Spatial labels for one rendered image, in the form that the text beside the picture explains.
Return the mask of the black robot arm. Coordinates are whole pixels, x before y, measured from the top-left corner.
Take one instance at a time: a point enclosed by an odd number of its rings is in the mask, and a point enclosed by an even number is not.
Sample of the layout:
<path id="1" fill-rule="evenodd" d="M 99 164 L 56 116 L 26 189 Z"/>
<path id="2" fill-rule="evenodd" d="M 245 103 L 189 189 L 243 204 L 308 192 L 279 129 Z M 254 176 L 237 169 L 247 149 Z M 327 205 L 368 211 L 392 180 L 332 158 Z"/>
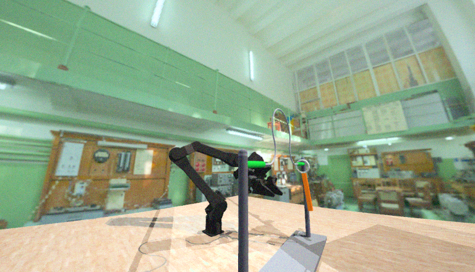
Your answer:
<path id="1" fill-rule="evenodd" d="M 208 145 L 204 145 L 198 141 L 189 145 L 184 145 L 183 147 L 174 147 L 169 152 L 170 160 L 177 164 L 177 166 L 188 175 L 191 181 L 206 196 L 209 205 L 205 208 L 205 212 L 207 214 L 205 215 L 206 225 L 205 230 L 202 232 L 208 236 L 214 237 L 218 234 L 224 233 L 224 231 L 221 230 L 221 219 L 224 212 L 227 210 L 228 203 L 222 193 L 218 190 L 214 192 L 190 165 L 186 155 L 189 155 L 195 151 L 221 160 L 232 167 L 238 167 L 238 154 L 224 152 Z M 248 157 L 248 161 L 264 161 L 264 159 L 256 152 L 253 152 Z M 268 163 L 266 161 L 264 162 Z M 266 173 L 271 169 L 271 166 L 265 165 L 263 168 L 248 168 L 248 170 L 250 169 L 253 169 L 252 174 L 258 179 L 261 175 L 266 177 Z"/>

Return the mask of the orange handle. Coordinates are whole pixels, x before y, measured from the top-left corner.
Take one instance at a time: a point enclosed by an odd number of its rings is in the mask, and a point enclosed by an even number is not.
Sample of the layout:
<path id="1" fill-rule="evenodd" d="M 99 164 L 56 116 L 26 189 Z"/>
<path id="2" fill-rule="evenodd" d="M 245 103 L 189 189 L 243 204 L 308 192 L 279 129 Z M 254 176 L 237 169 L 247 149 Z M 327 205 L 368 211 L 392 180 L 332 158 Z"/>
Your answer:
<path id="1" fill-rule="evenodd" d="M 306 172 L 309 171 L 310 169 L 310 166 L 309 166 L 309 163 L 302 159 L 302 160 L 299 160 L 298 162 L 300 161 L 304 161 L 307 163 L 307 171 L 305 172 L 301 172 L 298 170 L 297 168 L 297 165 L 296 165 L 296 171 L 299 172 L 299 173 L 302 173 L 302 181 L 303 181 L 303 184 L 304 184 L 304 191 L 305 191 L 305 195 L 306 195 L 306 202 L 307 202 L 307 206 L 308 206 L 308 211 L 313 211 L 313 207 L 312 207 L 312 200 L 311 200 L 311 197 L 310 197 L 310 190 L 309 190 L 309 186 L 308 186 L 308 180 L 307 180 L 307 175 L 306 175 Z"/>

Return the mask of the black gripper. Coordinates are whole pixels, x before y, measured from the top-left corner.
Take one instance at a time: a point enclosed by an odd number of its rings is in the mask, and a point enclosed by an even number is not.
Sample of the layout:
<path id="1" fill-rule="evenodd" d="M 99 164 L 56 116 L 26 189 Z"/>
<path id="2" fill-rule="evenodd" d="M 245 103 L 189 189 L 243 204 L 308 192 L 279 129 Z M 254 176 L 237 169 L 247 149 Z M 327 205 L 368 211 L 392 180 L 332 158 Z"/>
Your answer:
<path id="1" fill-rule="evenodd" d="M 268 197 L 274 197 L 275 194 L 277 195 L 283 195 L 283 192 L 276 186 L 276 182 L 278 180 L 277 177 L 275 176 L 268 176 L 267 180 L 264 179 L 265 176 L 261 175 L 257 179 L 256 176 L 252 174 L 252 170 L 248 170 L 248 192 L 251 193 L 251 187 L 252 187 L 252 193 L 254 194 L 259 194 L 259 195 L 264 195 Z"/>

